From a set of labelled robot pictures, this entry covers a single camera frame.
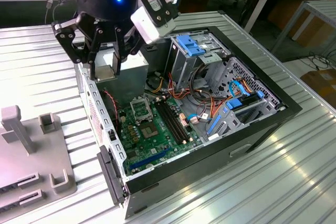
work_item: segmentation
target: blue plastic latch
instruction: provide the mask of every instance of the blue plastic latch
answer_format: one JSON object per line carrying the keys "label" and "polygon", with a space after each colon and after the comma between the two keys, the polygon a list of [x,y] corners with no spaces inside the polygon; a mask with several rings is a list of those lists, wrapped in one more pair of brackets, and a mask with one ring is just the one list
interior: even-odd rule
{"label": "blue plastic latch", "polygon": [[178,43],[188,52],[189,56],[198,56],[205,54],[205,50],[201,49],[196,41],[189,35],[180,35],[176,37]]}
{"label": "blue plastic latch", "polygon": [[264,93],[260,90],[257,91],[257,95],[260,97],[260,98],[264,98]]}
{"label": "blue plastic latch", "polygon": [[218,123],[219,119],[221,119],[222,116],[218,115],[215,119],[215,122],[211,125],[211,127],[209,128],[209,130],[206,132],[208,135],[211,133],[211,131],[214,129],[214,127],[216,126],[216,124]]}
{"label": "blue plastic latch", "polygon": [[233,109],[241,105],[243,104],[238,99],[232,99],[226,102],[226,106],[228,106],[229,109]]}

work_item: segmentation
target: green circuit board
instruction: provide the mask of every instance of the green circuit board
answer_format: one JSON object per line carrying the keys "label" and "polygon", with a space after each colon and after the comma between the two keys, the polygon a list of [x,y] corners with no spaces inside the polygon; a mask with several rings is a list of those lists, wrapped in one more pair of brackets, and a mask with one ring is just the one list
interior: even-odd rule
{"label": "green circuit board", "polygon": [[[122,118],[124,122],[122,123],[120,141],[127,154],[127,159],[124,162],[124,168],[127,171],[127,175],[132,175],[153,165],[159,164],[202,144],[197,133],[191,126],[189,126],[188,130],[184,130],[188,137],[192,138],[192,141],[178,145],[173,134],[169,131],[159,112],[156,110],[154,103],[149,103],[149,105],[153,114],[153,120],[152,122],[144,121],[140,125],[136,125],[130,106],[119,111],[119,115],[124,117]],[[178,114],[181,113],[181,111],[174,99],[169,98],[167,100],[167,105],[176,109],[175,115],[176,118],[179,119]],[[130,166],[133,164],[157,154],[162,155],[162,157],[137,167],[136,169],[131,169]]]}

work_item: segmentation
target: metal rack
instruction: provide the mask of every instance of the metal rack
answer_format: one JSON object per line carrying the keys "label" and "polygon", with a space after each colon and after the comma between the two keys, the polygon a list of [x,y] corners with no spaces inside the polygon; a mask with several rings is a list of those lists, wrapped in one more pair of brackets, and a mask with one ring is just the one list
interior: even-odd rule
{"label": "metal rack", "polygon": [[[319,17],[321,20],[331,25],[336,29],[336,0],[326,0],[326,1],[303,1],[291,19],[288,21],[285,28],[282,30],[281,34],[278,36],[273,48],[271,49],[271,53],[274,54],[291,28],[294,26],[295,22],[301,16],[301,14],[305,11],[309,11],[310,15],[306,19],[306,21],[299,28],[297,33],[293,36],[293,39],[296,40],[298,35],[306,28],[309,22],[314,18],[314,16]],[[326,55],[328,51],[335,44],[335,40],[331,40],[330,43],[326,46],[323,55]]]}
{"label": "metal rack", "polygon": [[[303,110],[260,148],[127,223],[334,223],[335,109],[226,15],[183,14],[176,23],[177,29],[217,26]],[[23,118],[40,111],[61,118],[78,187],[74,194],[8,223],[124,223],[96,158],[98,148],[73,65],[49,26],[0,30],[0,85],[8,94],[0,96],[0,105],[15,102],[26,107]]]}

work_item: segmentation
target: gray 3d-printed holder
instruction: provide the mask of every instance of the gray 3d-printed holder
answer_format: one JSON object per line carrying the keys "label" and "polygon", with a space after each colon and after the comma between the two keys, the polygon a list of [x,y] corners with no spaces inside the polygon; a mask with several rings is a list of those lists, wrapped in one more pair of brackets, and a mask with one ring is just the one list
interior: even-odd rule
{"label": "gray 3d-printed holder", "polygon": [[21,122],[20,108],[1,109],[0,223],[77,190],[60,118]]}

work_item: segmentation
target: black bracket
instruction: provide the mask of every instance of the black bracket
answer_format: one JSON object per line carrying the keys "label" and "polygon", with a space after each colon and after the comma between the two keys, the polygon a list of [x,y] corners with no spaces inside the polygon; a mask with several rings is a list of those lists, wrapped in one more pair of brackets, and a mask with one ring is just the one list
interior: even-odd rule
{"label": "black bracket", "polygon": [[117,205],[123,203],[125,201],[126,194],[119,183],[117,173],[115,172],[116,170],[113,166],[113,161],[111,160],[111,156],[104,145],[100,147],[100,153],[97,154],[97,157],[109,188],[113,204]]}

